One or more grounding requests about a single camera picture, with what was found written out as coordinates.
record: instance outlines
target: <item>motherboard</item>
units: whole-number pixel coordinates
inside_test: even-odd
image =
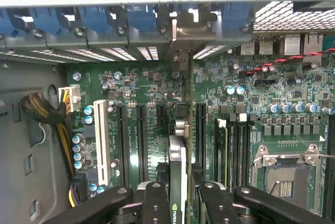
[[[68,64],[82,104],[71,116],[75,168],[86,173],[89,196],[155,181],[176,121],[192,110],[190,160],[200,162],[205,180],[230,192],[252,185],[322,215],[333,54],[315,65],[283,57],[233,50],[195,61],[191,92],[189,76],[164,62]]]

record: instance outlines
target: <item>white power connector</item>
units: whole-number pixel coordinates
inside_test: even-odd
[[[80,96],[80,86],[70,86],[58,88],[59,101],[61,100],[61,95],[63,91],[69,90],[70,94],[70,112],[79,111],[81,109],[82,97]]]

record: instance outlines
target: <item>green circuit board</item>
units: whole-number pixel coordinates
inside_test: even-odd
[[[321,158],[321,167],[316,170],[314,166],[295,165],[295,164],[279,164],[273,169],[263,167],[257,171],[259,176],[253,174],[253,161],[260,145],[266,145],[269,153],[304,153],[310,144],[315,144],[320,154],[326,154],[327,125],[328,116],[321,112],[322,107],[332,108],[335,80],[333,78],[333,56],[325,55],[324,59],[328,61],[326,66],[318,67],[314,70],[304,70],[303,63],[295,62],[292,64],[275,64],[273,72],[256,72],[250,76],[241,76],[240,71],[253,70],[264,63],[273,62],[281,56],[241,56],[234,54],[224,54],[215,57],[209,61],[194,62],[194,88],[193,88],[193,145],[197,145],[197,123],[196,123],[196,105],[203,103],[206,106],[205,120],[205,146],[206,146],[206,167],[205,179],[214,181],[215,170],[221,170],[221,167],[215,167],[215,120],[217,118],[227,119],[229,114],[234,114],[236,106],[244,108],[240,113],[255,114],[256,120],[248,125],[247,134],[240,136],[244,142],[248,142],[247,150],[234,146],[233,138],[236,133],[231,133],[230,151],[236,153],[232,158],[234,161],[220,162],[220,166],[234,166],[238,164],[243,167],[241,173],[246,174],[244,181],[246,184],[253,185],[259,189],[269,191],[272,183],[269,176],[273,176],[273,170],[281,171],[281,169],[291,169],[303,173],[308,176],[306,186],[307,194],[305,198],[295,199],[296,194],[281,193],[280,189],[276,189],[279,197],[286,200],[292,198],[295,202],[306,200],[306,209],[314,211],[317,214],[322,213],[324,177],[325,177],[325,158]],[[232,70],[231,66],[238,64],[237,70]],[[93,105],[93,102],[99,99],[114,99],[117,104],[126,105],[127,115],[127,133],[129,142],[129,158],[130,170],[129,185],[132,189],[136,189],[141,181],[139,175],[139,143],[137,132],[137,108],[139,104],[144,104],[146,110],[146,132],[147,132],[147,150],[148,150],[148,179],[154,181],[156,179],[155,169],[158,162],[168,162],[168,136],[173,134],[174,121],[174,103],[187,101],[187,77],[172,76],[169,64],[164,62],[146,62],[146,63],[104,63],[104,64],[74,64],[67,66],[69,85],[80,85],[82,108]],[[75,72],[81,74],[81,80],[75,81],[72,75]],[[114,74],[120,72],[122,78],[115,79]],[[290,84],[289,79],[299,78],[300,84]],[[256,80],[276,80],[271,85],[255,85]],[[102,84],[109,82],[113,84],[113,88],[109,91],[102,90]],[[241,95],[227,94],[226,86],[242,86],[244,92]],[[166,105],[166,113],[168,115],[167,128],[162,130],[157,128],[157,104],[164,103]],[[300,113],[270,113],[267,109],[269,104],[280,105],[285,104],[291,107],[292,104],[306,105],[311,103],[316,105],[316,112],[309,113],[302,111]],[[230,112],[222,112],[221,106],[230,106]],[[84,133],[85,115],[83,111],[72,113],[73,134]],[[119,153],[119,131],[117,125],[117,115],[108,114],[108,129],[110,139],[110,158],[111,160],[120,159]],[[282,131],[274,133],[276,126],[281,129],[284,126],[298,125],[303,129],[305,126],[312,128],[317,125],[317,133],[284,135]],[[78,172],[87,172],[96,165],[96,146],[94,136],[84,136],[84,160],[85,164]],[[193,158],[196,160],[196,151],[193,149]],[[233,169],[222,168],[222,177],[227,177],[225,171],[234,173]],[[293,171],[293,178],[289,177],[284,181],[285,186],[292,190],[293,184],[303,180],[298,180],[297,173]],[[120,171],[118,167],[111,169],[112,180],[108,186],[120,185]],[[319,176],[319,184],[317,184],[316,174]],[[225,187],[230,190],[231,186],[236,186],[240,181],[230,182],[229,179],[221,180]]]

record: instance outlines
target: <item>ventilation grille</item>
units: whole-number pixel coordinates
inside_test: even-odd
[[[255,31],[335,29],[335,9],[293,12],[293,2],[271,2],[256,12]]]

